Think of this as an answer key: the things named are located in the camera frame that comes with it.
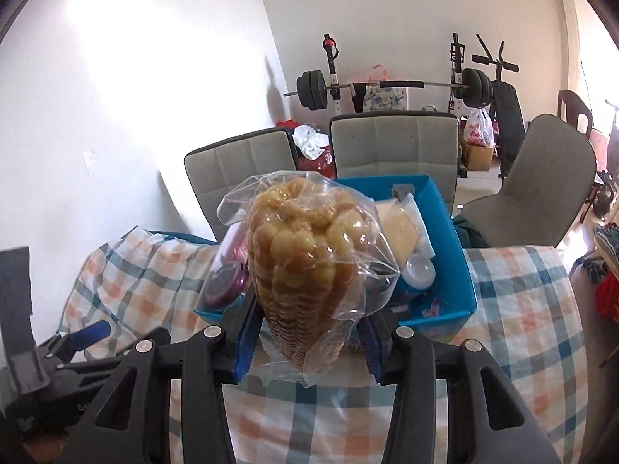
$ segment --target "metal screw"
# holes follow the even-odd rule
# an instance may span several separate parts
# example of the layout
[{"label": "metal screw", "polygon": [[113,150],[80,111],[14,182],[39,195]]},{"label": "metal screw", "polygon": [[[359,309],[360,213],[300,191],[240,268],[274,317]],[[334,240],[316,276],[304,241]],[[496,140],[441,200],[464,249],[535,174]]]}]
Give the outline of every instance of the metal screw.
[{"label": "metal screw", "polygon": [[135,350],[139,353],[147,353],[153,348],[153,342],[150,340],[141,340],[135,346]]},{"label": "metal screw", "polygon": [[477,340],[467,340],[464,343],[464,346],[472,353],[478,353],[482,350],[482,344],[480,344]]},{"label": "metal screw", "polygon": [[204,336],[208,336],[209,338],[215,338],[219,336],[222,332],[222,329],[219,326],[208,326],[204,328]]},{"label": "metal screw", "polygon": [[397,330],[395,330],[395,333],[402,338],[410,338],[415,334],[413,328],[409,328],[408,326],[399,326]]}]

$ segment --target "purple round container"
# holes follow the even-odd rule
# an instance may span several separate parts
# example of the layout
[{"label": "purple round container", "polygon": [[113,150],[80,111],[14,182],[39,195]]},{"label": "purple round container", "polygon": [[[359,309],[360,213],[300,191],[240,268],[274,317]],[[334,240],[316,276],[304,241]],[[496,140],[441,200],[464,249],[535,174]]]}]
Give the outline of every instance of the purple round container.
[{"label": "purple round container", "polygon": [[230,305],[243,292],[249,276],[244,263],[237,260],[224,263],[206,282],[202,290],[204,301],[213,309]]}]

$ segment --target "plaid tablecloth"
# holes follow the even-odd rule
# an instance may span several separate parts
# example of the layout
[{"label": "plaid tablecloth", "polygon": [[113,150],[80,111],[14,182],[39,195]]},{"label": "plaid tablecloth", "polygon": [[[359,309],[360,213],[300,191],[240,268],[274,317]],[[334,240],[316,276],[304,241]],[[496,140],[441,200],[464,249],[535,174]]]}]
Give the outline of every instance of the plaid tablecloth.
[{"label": "plaid tablecloth", "polygon": [[[214,248],[169,240],[136,227],[86,262],[67,301],[60,329],[105,319],[109,339],[87,358],[122,349],[157,326],[173,341],[206,323],[192,313]],[[550,247],[466,251],[479,309],[452,343],[481,341],[535,413],[566,464],[578,462],[587,407],[587,364],[576,300],[559,255]],[[224,398],[240,463],[379,463],[394,387],[381,387],[360,353],[342,353],[314,387],[271,381],[265,387],[257,348],[252,369]],[[438,383],[435,462],[445,462],[447,401]],[[182,462],[180,386],[171,403],[173,462]]]}]

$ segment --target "dark green fabric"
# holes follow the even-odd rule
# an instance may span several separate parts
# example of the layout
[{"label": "dark green fabric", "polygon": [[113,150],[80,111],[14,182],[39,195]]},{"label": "dark green fabric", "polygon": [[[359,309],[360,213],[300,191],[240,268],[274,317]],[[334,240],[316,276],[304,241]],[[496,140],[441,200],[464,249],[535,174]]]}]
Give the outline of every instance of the dark green fabric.
[{"label": "dark green fabric", "polygon": [[462,244],[462,248],[470,249],[490,247],[488,246],[488,243],[484,241],[484,238],[476,230],[473,224],[468,222],[464,216],[458,215],[454,218],[453,222],[458,238],[460,239],[460,244]]}]

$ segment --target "gray chair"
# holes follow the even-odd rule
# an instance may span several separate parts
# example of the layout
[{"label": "gray chair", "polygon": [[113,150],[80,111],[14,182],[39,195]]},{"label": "gray chair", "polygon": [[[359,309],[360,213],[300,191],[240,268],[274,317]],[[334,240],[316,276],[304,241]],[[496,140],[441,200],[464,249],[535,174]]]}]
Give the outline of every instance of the gray chair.
[{"label": "gray chair", "polygon": [[428,174],[451,212],[458,173],[458,119],[432,111],[334,117],[329,139],[338,177]]},{"label": "gray chair", "polygon": [[540,115],[499,193],[469,202],[462,215],[491,247],[556,247],[591,189],[595,166],[583,134]]},{"label": "gray chair", "polygon": [[185,171],[215,238],[228,227],[217,217],[224,195],[250,176],[296,169],[296,147],[280,128],[265,129],[219,141],[185,156]]}]

